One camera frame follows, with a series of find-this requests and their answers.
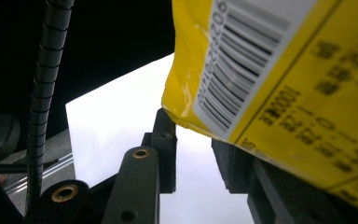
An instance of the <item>barcode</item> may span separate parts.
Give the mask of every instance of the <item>barcode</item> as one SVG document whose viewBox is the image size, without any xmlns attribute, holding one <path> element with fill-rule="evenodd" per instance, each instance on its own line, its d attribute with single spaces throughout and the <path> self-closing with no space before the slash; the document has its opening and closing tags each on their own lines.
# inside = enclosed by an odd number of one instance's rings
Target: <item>barcode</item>
<svg viewBox="0 0 358 224">
<path fill-rule="evenodd" d="M 241 107 L 289 27 L 288 21 L 262 8 L 244 1 L 229 2 L 227 11 L 222 13 L 224 22 L 220 24 L 218 44 L 212 43 L 215 49 L 210 46 L 208 50 L 208 55 L 214 54 L 215 58 L 207 56 L 205 60 L 212 69 L 208 70 L 209 75 L 204 72 L 194 108 L 196 113 L 203 112 L 201 120 L 213 123 L 222 133 L 227 133 L 241 114 Z M 213 17 L 219 21 L 216 12 L 219 8 L 213 9 Z"/>
</svg>

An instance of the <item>white barcode label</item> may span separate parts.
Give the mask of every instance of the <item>white barcode label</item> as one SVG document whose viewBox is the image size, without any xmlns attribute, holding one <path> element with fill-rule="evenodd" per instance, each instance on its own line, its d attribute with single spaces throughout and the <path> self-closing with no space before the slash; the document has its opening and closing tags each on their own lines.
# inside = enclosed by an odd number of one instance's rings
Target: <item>white barcode label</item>
<svg viewBox="0 0 358 224">
<path fill-rule="evenodd" d="M 280 4 L 213 1 L 209 46 L 193 110 L 220 137 L 231 135 L 314 4 L 276 2 Z"/>
</svg>

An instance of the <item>white surface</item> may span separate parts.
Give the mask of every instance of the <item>white surface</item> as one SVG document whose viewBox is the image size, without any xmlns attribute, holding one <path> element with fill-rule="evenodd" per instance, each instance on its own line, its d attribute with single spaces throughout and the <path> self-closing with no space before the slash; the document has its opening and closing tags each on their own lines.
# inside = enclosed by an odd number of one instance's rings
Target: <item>white surface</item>
<svg viewBox="0 0 358 224">
<path fill-rule="evenodd" d="M 66 105 L 77 179 L 98 184 L 117 173 L 128 149 L 141 145 L 153 129 L 172 60 L 148 64 Z M 160 223 L 253 223 L 246 195 L 225 189 L 211 139 L 180 127 L 177 136 L 176 192 L 161 195 Z"/>
</svg>

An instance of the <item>yellow bag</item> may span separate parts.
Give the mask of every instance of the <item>yellow bag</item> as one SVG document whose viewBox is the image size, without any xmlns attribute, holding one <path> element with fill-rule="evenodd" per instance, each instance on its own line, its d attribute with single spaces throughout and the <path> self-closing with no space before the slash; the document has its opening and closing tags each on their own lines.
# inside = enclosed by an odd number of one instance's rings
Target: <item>yellow bag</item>
<svg viewBox="0 0 358 224">
<path fill-rule="evenodd" d="M 358 0 L 173 0 L 162 105 L 358 207 Z"/>
</svg>

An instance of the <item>black cable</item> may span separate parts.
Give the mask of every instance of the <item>black cable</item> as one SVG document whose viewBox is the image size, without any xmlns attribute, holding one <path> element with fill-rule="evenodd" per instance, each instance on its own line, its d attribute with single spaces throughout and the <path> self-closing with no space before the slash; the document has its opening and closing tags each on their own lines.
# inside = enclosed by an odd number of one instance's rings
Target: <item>black cable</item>
<svg viewBox="0 0 358 224">
<path fill-rule="evenodd" d="M 75 0 L 47 0 L 28 123 L 26 212 L 40 197 L 46 128 L 66 32 Z"/>
</svg>

